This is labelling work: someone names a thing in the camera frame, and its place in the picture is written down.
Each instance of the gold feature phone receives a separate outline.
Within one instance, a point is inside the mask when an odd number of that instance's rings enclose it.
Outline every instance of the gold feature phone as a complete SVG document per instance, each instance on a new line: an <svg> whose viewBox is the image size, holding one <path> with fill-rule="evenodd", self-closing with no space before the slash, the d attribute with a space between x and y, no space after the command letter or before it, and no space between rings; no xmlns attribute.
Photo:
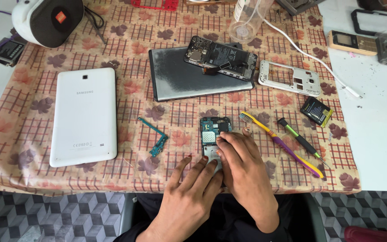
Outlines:
<svg viewBox="0 0 387 242"><path fill-rule="evenodd" d="M328 33L330 48L350 51L366 56L377 55L376 40L331 30Z"/></svg>

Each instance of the black pants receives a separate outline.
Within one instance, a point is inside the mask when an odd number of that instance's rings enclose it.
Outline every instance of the black pants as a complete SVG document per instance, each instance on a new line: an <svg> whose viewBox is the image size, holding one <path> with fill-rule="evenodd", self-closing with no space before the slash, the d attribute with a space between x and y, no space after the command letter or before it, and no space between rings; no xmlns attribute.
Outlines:
<svg viewBox="0 0 387 242"><path fill-rule="evenodd" d="M148 215L149 220L141 221L115 242L134 242L142 231L157 216L163 194L138 193L137 199ZM203 223L186 242L288 242L287 231L292 217L293 195L275 195L279 204L280 224L272 233L262 233L250 214L241 206L232 194L219 194L213 202L210 218Z"/></svg>

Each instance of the hand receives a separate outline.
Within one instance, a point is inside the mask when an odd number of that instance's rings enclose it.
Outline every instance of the hand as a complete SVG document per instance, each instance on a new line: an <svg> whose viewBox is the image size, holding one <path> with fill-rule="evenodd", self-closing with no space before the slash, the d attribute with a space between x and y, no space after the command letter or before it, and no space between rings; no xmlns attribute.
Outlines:
<svg viewBox="0 0 387 242"><path fill-rule="evenodd" d="M213 177L218 163L213 160L207 164L208 159L201 158L182 183L180 177L192 156L180 161L164 191L157 217L136 242L182 242L209 218L214 199L223 192L223 173L218 171Z"/></svg>
<svg viewBox="0 0 387 242"><path fill-rule="evenodd" d="M243 134L221 132L220 135L217 145L225 185L249 212L259 230L272 233L279 225L279 205L258 146L247 128L243 129Z"/></svg>

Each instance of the black screwdriver handle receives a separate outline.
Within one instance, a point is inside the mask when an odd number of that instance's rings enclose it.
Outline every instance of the black screwdriver handle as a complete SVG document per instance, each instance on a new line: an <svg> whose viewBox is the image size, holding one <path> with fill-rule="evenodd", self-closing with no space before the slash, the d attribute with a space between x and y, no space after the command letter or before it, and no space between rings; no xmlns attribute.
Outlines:
<svg viewBox="0 0 387 242"><path fill-rule="evenodd" d="M317 152L316 149L315 149L313 146L311 146L310 143L309 143L307 140L305 140L303 136L298 135L297 137L295 137L295 139L298 140L298 142L299 142L302 146L304 146L304 148L305 148L308 152L310 152L312 155L314 155L314 154Z"/></svg>

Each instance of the samsung logo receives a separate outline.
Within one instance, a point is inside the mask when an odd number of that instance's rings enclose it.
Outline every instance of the samsung logo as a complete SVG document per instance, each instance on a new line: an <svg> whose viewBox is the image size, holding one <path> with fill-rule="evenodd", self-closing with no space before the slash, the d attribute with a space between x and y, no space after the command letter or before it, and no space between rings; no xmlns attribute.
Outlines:
<svg viewBox="0 0 387 242"><path fill-rule="evenodd" d="M19 45L19 46L13 51L13 53L11 53L10 58L13 58L14 55L15 55L22 47L23 47L23 45Z"/></svg>
<svg viewBox="0 0 387 242"><path fill-rule="evenodd" d="M77 92L77 94L93 93L93 91Z"/></svg>

